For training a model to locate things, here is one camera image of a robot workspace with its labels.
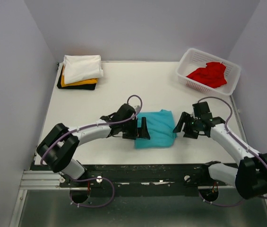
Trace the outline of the cyan t shirt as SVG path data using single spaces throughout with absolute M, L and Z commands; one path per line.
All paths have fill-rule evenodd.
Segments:
M 138 127 L 141 119 L 146 117 L 147 130 L 150 139 L 136 139 L 135 149 L 169 148 L 174 144 L 176 133 L 173 133 L 175 121 L 172 111 L 142 112 L 138 114 Z

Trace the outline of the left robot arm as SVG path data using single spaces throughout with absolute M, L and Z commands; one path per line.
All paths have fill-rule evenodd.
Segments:
M 102 116 L 91 125 L 69 128 L 62 123 L 56 124 L 38 145 L 36 152 L 41 157 L 40 164 L 46 163 L 54 173 L 63 173 L 71 182 L 81 187 L 86 183 L 86 169 L 73 158 L 77 147 L 122 133 L 129 140 L 150 139 L 146 117 L 141 118 L 138 126 L 137 114 L 140 107 L 123 104 L 118 111 Z

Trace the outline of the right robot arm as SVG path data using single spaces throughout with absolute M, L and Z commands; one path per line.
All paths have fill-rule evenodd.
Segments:
M 181 113 L 173 132 L 183 132 L 183 136 L 190 139 L 197 139 L 200 135 L 211 138 L 237 164 L 234 168 L 219 161 L 205 163 L 197 175 L 197 183 L 211 185 L 221 181 L 235 187 L 245 200 L 254 197 L 267 199 L 267 153 L 260 153 L 238 138 L 228 127 L 228 120 L 212 115 L 207 102 L 199 101 L 192 107 L 193 113 Z

